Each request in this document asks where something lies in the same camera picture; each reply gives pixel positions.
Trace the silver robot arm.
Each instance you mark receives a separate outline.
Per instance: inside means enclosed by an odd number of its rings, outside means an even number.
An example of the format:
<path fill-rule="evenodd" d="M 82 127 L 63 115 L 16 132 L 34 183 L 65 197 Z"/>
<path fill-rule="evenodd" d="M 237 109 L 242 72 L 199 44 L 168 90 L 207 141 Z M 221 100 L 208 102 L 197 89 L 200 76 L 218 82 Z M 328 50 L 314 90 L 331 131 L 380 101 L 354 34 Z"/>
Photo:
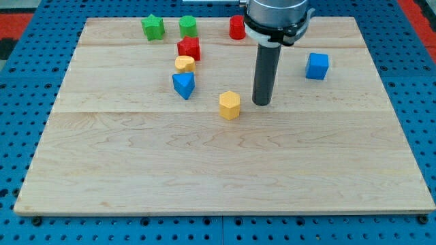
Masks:
<path fill-rule="evenodd" d="M 308 0 L 248 0 L 247 14 L 265 27 L 288 27 L 305 15 Z"/>

